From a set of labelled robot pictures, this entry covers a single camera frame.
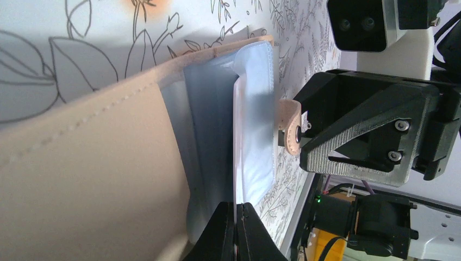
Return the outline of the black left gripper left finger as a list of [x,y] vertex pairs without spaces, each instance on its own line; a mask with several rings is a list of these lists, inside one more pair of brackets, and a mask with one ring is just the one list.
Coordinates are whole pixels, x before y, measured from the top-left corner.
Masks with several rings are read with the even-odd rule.
[[204,231],[184,260],[234,259],[234,206],[221,202],[216,207]]

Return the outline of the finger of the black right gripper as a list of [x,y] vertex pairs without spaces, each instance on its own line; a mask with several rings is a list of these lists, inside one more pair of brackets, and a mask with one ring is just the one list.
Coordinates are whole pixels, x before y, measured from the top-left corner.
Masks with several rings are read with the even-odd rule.
[[346,70],[314,74],[295,96],[312,125],[304,137],[395,136],[387,125],[366,126],[377,115],[371,97],[391,85],[392,76]]

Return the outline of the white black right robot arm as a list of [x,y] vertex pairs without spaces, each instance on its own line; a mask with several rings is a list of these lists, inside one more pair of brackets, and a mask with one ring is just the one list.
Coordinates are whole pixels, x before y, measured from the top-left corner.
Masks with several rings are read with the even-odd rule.
[[353,202],[320,191],[319,175],[400,187],[411,171],[441,176],[460,131],[460,85],[348,70],[314,74],[295,96],[311,129],[296,131],[300,167],[316,174],[307,199],[307,229],[345,239],[373,256],[405,259],[416,243],[421,258],[435,235],[430,209],[410,199],[369,193]]

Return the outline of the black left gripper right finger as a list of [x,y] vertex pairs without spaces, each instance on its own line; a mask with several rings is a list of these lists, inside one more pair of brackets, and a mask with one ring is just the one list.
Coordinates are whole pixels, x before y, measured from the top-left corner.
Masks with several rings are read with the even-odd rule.
[[286,260],[250,203],[236,206],[236,260]]

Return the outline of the white red credit card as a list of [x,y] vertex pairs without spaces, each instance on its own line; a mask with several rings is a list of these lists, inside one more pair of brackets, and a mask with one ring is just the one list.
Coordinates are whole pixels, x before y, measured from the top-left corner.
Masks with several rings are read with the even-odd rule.
[[233,199],[234,199],[234,258],[238,260],[238,233],[237,233],[237,206],[242,203],[241,196],[241,135],[242,135],[242,120],[241,109],[239,108],[242,92],[246,87],[246,75],[240,76],[234,83],[233,90]]

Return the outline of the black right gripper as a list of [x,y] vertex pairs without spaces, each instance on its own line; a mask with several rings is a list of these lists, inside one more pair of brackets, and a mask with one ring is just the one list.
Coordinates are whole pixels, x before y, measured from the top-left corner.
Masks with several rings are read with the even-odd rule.
[[441,175],[460,129],[460,85],[392,77],[305,144],[300,167],[394,187],[412,171]]

